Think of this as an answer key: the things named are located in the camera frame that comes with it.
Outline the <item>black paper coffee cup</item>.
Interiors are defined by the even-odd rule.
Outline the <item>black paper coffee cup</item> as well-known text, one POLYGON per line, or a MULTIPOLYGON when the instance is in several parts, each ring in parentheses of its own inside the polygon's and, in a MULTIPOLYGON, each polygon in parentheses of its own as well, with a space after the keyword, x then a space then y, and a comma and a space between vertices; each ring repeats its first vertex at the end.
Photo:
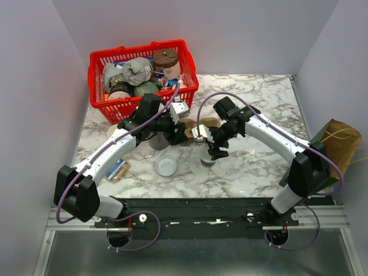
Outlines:
POLYGON ((200 160, 203 166, 212 167, 216 161, 212 160, 212 156, 209 154, 209 146, 205 143, 200 147, 200 160))

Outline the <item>dark green paper bag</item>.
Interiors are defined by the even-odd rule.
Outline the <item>dark green paper bag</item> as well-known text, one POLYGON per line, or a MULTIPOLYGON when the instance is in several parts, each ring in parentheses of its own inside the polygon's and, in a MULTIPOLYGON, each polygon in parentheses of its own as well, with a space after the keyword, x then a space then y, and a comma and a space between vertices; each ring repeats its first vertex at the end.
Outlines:
POLYGON ((307 180, 312 180, 311 188, 320 191, 326 189, 339 182, 338 178, 331 176, 331 169, 328 162, 314 152, 304 149, 296 160, 292 161, 292 165, 279 182, 279 185, 285 187, 291 180, 296 180, 297 173, 301 173, 302 184, 306 184, 307 180))

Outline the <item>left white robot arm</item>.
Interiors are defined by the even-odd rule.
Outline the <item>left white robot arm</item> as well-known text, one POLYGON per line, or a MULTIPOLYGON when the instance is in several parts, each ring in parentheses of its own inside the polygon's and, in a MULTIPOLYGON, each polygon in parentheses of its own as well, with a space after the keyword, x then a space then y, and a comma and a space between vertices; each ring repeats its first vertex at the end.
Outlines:
POLYGON ((128 218, 124 203, 112 196, 100 196, 98 185, 113 165, 155 134, 163 134, 170 145, 187 141, 180 119, 189 113, 187 103, 177 95, 165 103, 157 95, 144 94, 135 111, 118 124, 99 149, 74 167, 63 166, 58 171, 53 199, 57 222, 64 223, 60 218, 64 210, 82 222, 103 217, 115 227, 123 226, 128 218))

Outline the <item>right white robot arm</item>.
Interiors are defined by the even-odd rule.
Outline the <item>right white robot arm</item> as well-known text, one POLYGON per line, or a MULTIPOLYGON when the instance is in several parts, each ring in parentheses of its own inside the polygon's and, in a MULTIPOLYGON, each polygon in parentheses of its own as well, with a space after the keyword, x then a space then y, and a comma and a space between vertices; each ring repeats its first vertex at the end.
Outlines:
POLYGON ((249 135, 274 150, 290 166, 287 184, 270 201, 264 212, 269 224, 278 225, 290 208, 317 192, 330 178, 327 151, 323 143, 300 140, 274 125, 258 109, 252 106, 239 108, 229 97, 216 102, 213 108, 224 123, 219 128, 205 130, 203 134, 212 161, 229 155, 226 149, 230 139, 237 135, 249 135))

